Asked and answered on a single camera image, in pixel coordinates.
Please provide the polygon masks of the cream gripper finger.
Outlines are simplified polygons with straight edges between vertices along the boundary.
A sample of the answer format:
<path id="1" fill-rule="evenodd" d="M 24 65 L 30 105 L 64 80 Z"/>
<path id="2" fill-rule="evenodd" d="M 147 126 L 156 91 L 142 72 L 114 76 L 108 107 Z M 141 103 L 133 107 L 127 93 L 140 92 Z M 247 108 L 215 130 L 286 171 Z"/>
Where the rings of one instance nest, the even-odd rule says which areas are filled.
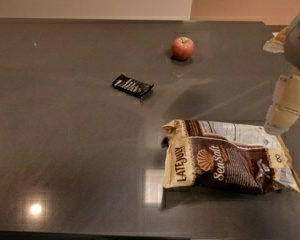
<path id="1" fill-rule="evenodd" d="M 265 131 L 281 135 L 289 130 L 300 117 L 300 70 L 289 76 L 281 75 L 276 83 Z"/>
<path id="2" fill-rule="evenodd" d="M 287 37 L 288 28 L 285 27 L 277 34 L 275 34 L 271 39 L 269 39 L 263 46 L 263 49 L 270 53 L 283 53 L 284 44 Z"/>

